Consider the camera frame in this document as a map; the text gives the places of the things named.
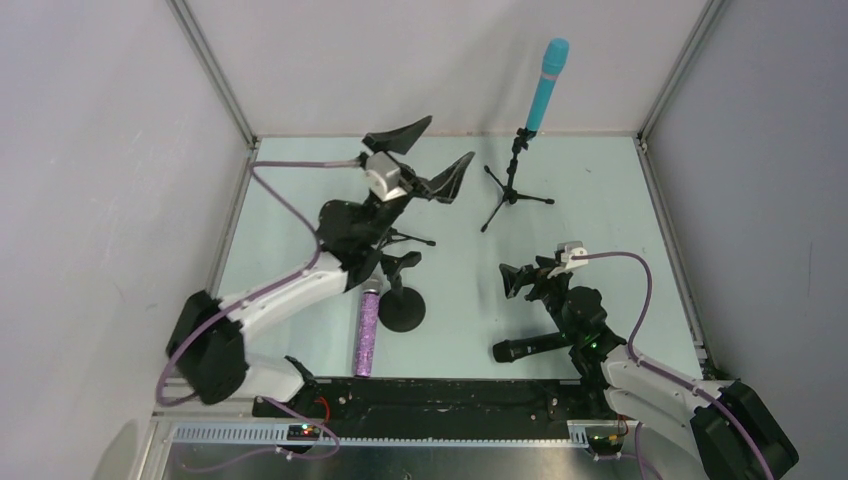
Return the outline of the light blue microphone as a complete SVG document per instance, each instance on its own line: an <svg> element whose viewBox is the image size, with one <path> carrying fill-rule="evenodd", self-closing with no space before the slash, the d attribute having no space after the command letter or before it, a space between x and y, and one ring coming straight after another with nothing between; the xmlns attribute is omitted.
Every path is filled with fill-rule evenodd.
<svg viewBox="0 0 848 480"><path fill-rule="evenodd" d="M570 44L564 38L554 38L548 43L525 123L526 130L535 133L540 131L556 82L566 65L569 51Z"/></svg>

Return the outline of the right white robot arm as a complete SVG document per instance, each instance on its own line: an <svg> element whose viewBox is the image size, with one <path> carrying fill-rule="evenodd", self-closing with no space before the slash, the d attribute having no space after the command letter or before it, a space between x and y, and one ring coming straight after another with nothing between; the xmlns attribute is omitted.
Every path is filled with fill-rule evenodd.
<svg viewBox="0 0 848 480"><path fill-rule="evenodd" d="M599 290L571 286L574 270L592 260L585 248L514 267L500 264L507 298L523 288L539 301L556 332L504 340L498 363L566 348L590 399L641 422L697 460L710 479L781 479L799 453L753 388L740 380L688 376L640 352L606 323Z"/></svg>

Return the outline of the clip tripod mic stand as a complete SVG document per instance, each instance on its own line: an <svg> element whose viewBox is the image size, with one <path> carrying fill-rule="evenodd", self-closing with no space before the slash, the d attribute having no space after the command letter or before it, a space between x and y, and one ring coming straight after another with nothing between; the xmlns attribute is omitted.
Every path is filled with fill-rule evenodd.
<svg viewBox="0 0 848 480"><path fill-rule="evenodd" d="M527 128L519 128L516 131L516 136L513 139L511 147L511 158L506 168L507 178L505 182L502 182L488 165L483 167L484 173L488 175L500 189L501 196L498 204L494 207L493 211L480 228L481 233L485 233L489 229L491 222L504 205L514 205L519 201L535 201L546 205L554 205L556 203L553 198L543 198L524 194L515 188L515 179L519 166L519 155L528 149L530 141L536 137L536 134L536 131L528 130Z"/></svg>

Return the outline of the round base mic stand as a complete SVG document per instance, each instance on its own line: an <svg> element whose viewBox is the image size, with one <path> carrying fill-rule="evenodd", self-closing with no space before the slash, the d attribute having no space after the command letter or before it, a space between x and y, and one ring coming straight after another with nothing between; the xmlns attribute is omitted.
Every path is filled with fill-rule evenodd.
<svg viewBox="0 0 848 480"><path fill-rule="evenodd" d="M380 266L390 289L380 297L378 316L381 323L390 331L407 333L423 322L426 315L426 303L421 294L412 287L404 286L402 270L415 267L422 254L411 251L396 257L383 253Z"/></svg>

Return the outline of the black microphone orange tip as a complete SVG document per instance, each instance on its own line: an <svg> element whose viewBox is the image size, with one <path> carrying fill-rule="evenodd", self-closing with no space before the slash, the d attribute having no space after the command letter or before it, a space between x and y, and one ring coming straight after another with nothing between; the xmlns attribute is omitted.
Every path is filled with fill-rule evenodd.
<svg viewBox="0 0 848 480"><path fill-rule="evenodd" d="M562 333L550 333L525 339L503 340L492 346L497 363L513 363L527 356L572 346L573 342Z"/></svg>

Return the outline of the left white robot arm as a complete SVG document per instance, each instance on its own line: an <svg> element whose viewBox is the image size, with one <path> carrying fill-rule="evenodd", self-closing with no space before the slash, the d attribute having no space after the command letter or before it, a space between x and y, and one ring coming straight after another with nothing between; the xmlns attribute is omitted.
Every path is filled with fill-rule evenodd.
<svg viewBox="0 0 848 480"><path fill-rule="evenodd" d="M420 120L384 132L368 133L365 151L342 161L256 161L253 179L307 229L314 251L291 273L242 294L216 298L200 290L187 298L165 347L167 363L155 388L156 401L174 407L191 400L205 405L237 393L285 402L306 383L306 369L291 356L267 360L248 345L259 334L325 299L364 284L377 269L391 280L417 265L417 251L402 257L384 253L393 243L393 225L413 199L452 204L475 154L460 156L427 179L400 161L431 124ZM359 169L369 193L361 202L329 200L312 225L256 170L269 168Z"/></svg>

